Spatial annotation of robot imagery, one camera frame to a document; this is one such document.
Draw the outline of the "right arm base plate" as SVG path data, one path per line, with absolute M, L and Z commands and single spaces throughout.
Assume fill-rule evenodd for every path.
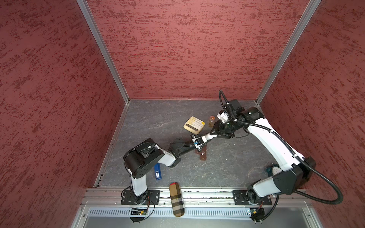
M 232 195 L 236 206 L 272 205 L 270 196 L 259 197 L 252 190 L 233 190 Z

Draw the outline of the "left corner aluminium profile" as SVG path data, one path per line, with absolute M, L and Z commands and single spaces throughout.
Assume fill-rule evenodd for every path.
M 91 9 L 87 3 L 86 0 L 77 0 L 78 6 L 81 9 L 81 12 L 88 24 L 88 27 L 99 47 L 99 50 L 109 68 L 110 73 L 112 74 L 112 77 L 118 87 L 118 90 L 124 100 L 124 102 L 129 105 L 130 104 L 130 98 L 127 94 L 126 88 L 123 85 L 123 82 L 121 80 L 121 77 L 117 71 L 117 68 L 112 60 L 112 57 L 107 49 L 107 46 L 102 38 L 102 34 L 100 33 L 100 30 L 97 26 L 97 23 L 92 15 Z

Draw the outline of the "plaid glasses case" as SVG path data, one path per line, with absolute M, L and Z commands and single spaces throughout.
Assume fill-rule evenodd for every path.
M 185 208 L 179 183 L 171 183 L 169 186 L 169 193 L 173 214 L 178 218 L 182 217 L 185 214 Z

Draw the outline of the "yellow calculator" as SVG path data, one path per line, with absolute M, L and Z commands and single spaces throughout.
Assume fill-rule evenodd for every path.
M 205 122 L 200 120 L 194 116 L 191 116 L 186 123 L 183 125 L 183 128 L 192 134 L 198 135 L 201 130 L 204 128 Z

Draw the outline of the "brown weekly pill organizer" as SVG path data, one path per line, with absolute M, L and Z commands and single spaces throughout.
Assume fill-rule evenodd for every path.
M 207 148 L 206 147 L 203 147 L 200 151 L 197 150 L 196 153 L 199 154 L 201 161 L 207 160 Z

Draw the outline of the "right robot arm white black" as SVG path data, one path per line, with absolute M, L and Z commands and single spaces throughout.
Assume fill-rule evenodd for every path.
M 277 162 L 269 177 L 248 187 L 246 201 L 256 205 L 269 195 L 291 195 L 311 178 L 316 162 L 303 157 L 285 142 L 257 108 L 234 109 L 228 103 L 217 117 L 212 131 L 205 135 L 207 141 L 219 137 L 233 138 L 237 130 L 244 129 L 255 136 Z

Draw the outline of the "teal alarm clock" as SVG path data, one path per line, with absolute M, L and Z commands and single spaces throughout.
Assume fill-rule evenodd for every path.
M 273 164 L 266 168 L 266 172 L 268 173 L 268 176 L 271 177 L 281 173 L 282 169 L 277 164 Z

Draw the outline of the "aluminium front rail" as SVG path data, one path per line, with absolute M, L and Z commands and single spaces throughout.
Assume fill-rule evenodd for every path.
M 181 188 L 185 210 L 183 218 L 247 220 L 253 224 L 253 210 L 257 206 L 243 199 L 245 192 L 244 189 L 233 188 Z M 296 212 L 310 228 L 323 226 L 311 201 L 298 194 L 281 195 L 275 207 L 270 217 L 284 221 L 285 224 L 289 221 L 284 214 L 276 215 L 280 209 Z M 86 190 L 72 227 L 85 227 L 87 218 L 92 216 L 131 218 L 133 208 L 148 209 L 146 216 L 149 218 L 174 217 L 170 190 L 167 187 L 148 190 L 148 198 L 140 205 L 130 189 L 92 188 Z

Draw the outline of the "corner aluminium profile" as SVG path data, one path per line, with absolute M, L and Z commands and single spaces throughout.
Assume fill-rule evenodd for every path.
M 320 5 L 321 0 L 310 0 L 308 5 L 306 6 L 303 14 L 301 15 L 297 25 L 295 26 L 287 44 L 285 45 L 279 59 L 277 60 L 272 72 L 270 73 L 267 81 L 265 82 L 262 90 L 260 91 L 257 99 L 256 105 L 260 106 L 261 102 L 263 101 L 264 97 L 268 93 L 271 85 L 273 84 L 274 80 L 278 76 L 281 68 L 284 66 L 287 58 L 290 56 L 292 50 L 294 49 L 296 43 L 298 42 L 299 38 L 301 37 L 302 33 L 304 32 L 306 26 L 308 25 L 310 19 L 313 17 L 315 11 L 317 10 L 318 6 Z
M 88 27 L 99 47 L 99 50 L 109 68 L 110 73 L 112 74 L 112 77 L 118 87 L 118 90 L 124 100 L 124 102 L 129 105 L 130 104 L 130 98 L 127 94 L 126 88 L 123 85 L 123 82 L 121 80 L 121 77 L 117 71 L 117 68 L 112 60 L 112 57 L 107 49 L 107 46 L 102 38 L 102 34 L 100 33 L 100 30 L 97 26 L 97 23 L 92 15 L 91 9 L 87 3 L 86 0 L 77 0 L 78 6 L 81 9 L 81 12 L 88 24 Z

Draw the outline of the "white pill bottle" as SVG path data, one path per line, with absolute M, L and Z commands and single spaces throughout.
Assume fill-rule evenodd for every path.
M 217 135 L 211 135 L 211 134 L 205 134 L 204 136 L 202 136 L 202 139 L 204 142 L 210 141 L 214 138 L 216 138 Z

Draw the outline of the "clear amber pill bottle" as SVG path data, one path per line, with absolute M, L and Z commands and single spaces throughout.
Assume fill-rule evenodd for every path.
M 210 128 L 213 128 L 214 124 L 215 124 L 215 116 L 210 116 L 208 121 L 208 126 Z

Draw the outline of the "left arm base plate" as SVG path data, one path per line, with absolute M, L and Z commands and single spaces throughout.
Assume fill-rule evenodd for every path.
M 128 188 L 121 193 L 121 205 L 158 205 L 160 198 L 159 190 L 147 190 L 140 196 L 136 196 L 134 192 Z

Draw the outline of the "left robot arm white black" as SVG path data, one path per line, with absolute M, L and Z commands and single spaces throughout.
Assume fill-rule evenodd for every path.
M 192 135 L 189 141 L 181 138 L 170 143 L 166 150 L 158 145 L 153 139 L 148 138 L 139 145 L 130 149 L 124 156 L 124 166 L 131 178 L 131 191 L 137 198 L 144 198 L 147 194 L 146 175 L 156 164 L 162 164 L 173 168 L 181 161 L 181 156 L 193 150 L 202 151 L 206 144 L 214 136 Z

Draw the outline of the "right corner aluminium profile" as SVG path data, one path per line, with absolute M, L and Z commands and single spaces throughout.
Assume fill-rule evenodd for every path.
M 278 76 L 281 68 L 284 66 L 287 58 L 290 56 L 292 50 L 294 49 L 296 43 L 298 42 L 299 38 L 301 37 L 302 33 L 304 32 L 306 26 L 308 25 L 310 19 L 313 17 L 315 11 L 317 10 L 318 6 L 320 5 L 321 0 L 310 0 L 308 5 L 306 6 L 303 14 L 301 15 L 297 25 L 295 26 L 287 44 L 285 45 L 279 59 L 277 60 L 272 72 L 270 73 L 267 81 L 265 82 L 262 90 L 260 91 L 257 99 L 256 105 L 260 106 L 261 102 L 263 101 L 264 97 L 268 93 L 271 85 L 273 84 L 274 80 Z

